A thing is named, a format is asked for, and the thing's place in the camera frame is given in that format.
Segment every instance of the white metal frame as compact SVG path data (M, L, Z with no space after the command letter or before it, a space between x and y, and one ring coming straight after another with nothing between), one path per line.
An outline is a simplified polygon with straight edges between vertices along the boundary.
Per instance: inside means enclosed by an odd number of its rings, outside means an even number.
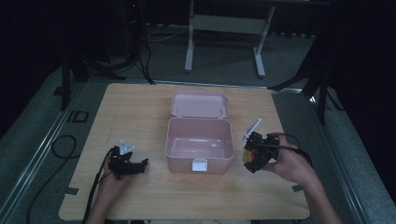
M262 46L264 45L265 37L267 37L275 8L275 6L270 7L266 20L207 16L194 14L194 0L191 0L189 45L187 46L186 63L184 66L185 71L190 72L192 70L194 30L207 30L260 35L260 43L257 47L253 48L253 55L256 62L258 76L265 77L264 66L262 64Z

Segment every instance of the desk leg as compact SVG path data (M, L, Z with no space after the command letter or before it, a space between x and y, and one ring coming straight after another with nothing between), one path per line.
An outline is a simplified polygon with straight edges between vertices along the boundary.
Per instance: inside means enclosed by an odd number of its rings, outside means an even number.
M194 1L190 1L190 26L189 26L189 45L187 46L186 63L184 71L190 72L192 70L192 56L194 53L194 42L192 40L194 35Z
M265 77L264 65L262 64L262 46L264 45L265 37L267 37L268 30L271 25L271 19L273 18L275 7L271 7L268 13L267 19L265 20L264 27L262 28L262 38L258 47L253 48L254 60L256 62L257 75L259 77Z

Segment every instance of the storage container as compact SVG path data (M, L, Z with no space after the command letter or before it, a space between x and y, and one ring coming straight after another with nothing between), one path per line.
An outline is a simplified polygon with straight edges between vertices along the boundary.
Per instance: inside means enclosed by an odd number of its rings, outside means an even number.
M171 172L224 173L233 158L227 98L217 91L174 92L165 154Z

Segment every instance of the person's right hand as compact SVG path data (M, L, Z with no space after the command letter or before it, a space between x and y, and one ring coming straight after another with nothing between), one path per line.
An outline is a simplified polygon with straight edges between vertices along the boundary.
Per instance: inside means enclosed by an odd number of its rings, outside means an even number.
M290 144L286 140L285 135L282 135L281 133L271 134L278 138L280 146L297 148L297 146ZM312 178L318 178L308 161L303 156L289 149L280 149L277 161L268 162L262 169L273 172L282 178L300 184L303 187L308 184Z

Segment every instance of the table top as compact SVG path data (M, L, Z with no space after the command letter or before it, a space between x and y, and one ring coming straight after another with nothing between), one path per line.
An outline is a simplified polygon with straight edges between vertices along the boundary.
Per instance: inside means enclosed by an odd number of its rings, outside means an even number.
M222 91L228 99L234 156L224 174L171 173L165 155L170 106L175 90ZM145 173L108 214L111 219L303 219L309 216L304 192L270 172L252 174L239 142L257 119L255 130L282 132L271 93L261 88L110 84L93 122L59 216L82 220L95 174L120 140L135 146L132 162L148 158Z

